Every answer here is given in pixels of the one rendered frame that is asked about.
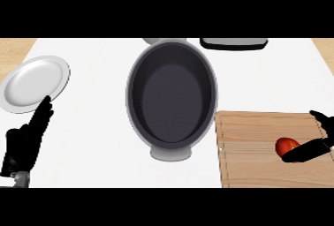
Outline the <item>grey oval pot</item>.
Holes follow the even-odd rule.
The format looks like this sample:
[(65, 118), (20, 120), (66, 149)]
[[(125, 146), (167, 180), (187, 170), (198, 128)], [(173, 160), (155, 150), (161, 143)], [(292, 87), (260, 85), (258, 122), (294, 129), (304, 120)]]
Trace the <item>grey oval pot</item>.
[(217, 110), (217, 80), (204, 54), (185, 38), (146, 38), (128, 73), (127, 112), (151, 157), (179, 162), (192, 155)]

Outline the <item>red tomato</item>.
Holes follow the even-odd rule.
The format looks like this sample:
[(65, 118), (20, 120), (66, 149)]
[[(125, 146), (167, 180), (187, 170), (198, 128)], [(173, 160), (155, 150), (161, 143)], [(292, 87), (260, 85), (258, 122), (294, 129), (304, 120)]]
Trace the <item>red tomato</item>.
[(294, 139), (279, 138), (275, 142), (275, 152), (278, 156), (284, 157), (284, 155), (298, 146), (300, 144)]

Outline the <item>white round plate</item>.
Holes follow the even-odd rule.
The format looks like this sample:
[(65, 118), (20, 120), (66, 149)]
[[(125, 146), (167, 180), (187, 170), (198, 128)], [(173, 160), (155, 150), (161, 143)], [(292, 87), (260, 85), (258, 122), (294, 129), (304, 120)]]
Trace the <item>white round plate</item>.
[(59, 56), (31, 58), (0, 83), (0, 108), (15, 114), (34, 111), (46, 96), (59, 96), (69, 77), (71, 67)]

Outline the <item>wooden cutting board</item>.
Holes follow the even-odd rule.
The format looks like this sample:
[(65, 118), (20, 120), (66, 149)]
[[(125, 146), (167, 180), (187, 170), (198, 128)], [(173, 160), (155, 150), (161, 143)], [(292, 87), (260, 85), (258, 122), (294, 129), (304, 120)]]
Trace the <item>wooden cutting board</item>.
[(325, 136), (307, 113), (220, 111), (216, 132), (223, 187), (334, 187), (334, 151), (304, 163), (282, 162), (275, 152), (279, 138)]

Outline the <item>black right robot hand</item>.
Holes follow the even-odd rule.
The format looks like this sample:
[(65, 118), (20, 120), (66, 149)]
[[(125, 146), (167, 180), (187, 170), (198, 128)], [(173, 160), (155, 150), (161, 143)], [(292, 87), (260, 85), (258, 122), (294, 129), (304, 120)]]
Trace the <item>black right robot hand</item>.
[(334, 147), (334, 117), (325, 116), (320, 112), (310, 110), (309, 114), (320, 123), (326, 132), (326, 138), (312, 139), (307, 143), (291, 149), (282, 156), (284, 162), (307, 162), (329, 152)]

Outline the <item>grey and black appliance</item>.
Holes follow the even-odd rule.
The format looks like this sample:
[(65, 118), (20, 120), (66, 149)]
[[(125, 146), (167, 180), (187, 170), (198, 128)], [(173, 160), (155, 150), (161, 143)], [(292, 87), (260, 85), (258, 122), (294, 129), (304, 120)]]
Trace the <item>grey and black appliance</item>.
[(267, 38), (201, 38), (199, 43), (205, 49), (217, 50), (257, 50), (263, 49), (269, 42)]

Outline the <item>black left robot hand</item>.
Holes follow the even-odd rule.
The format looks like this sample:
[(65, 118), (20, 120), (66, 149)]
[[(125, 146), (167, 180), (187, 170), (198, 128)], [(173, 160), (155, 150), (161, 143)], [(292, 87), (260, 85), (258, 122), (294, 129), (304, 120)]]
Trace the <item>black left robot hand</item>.
[(29, 172), (38, 158), (41, 138), (53, 115), (50, 97), (46, 96), (38, 104), (32, 118), (19, 128), (6, 132), (6, 155), (0, 170), (1, 177), (13, 173)]

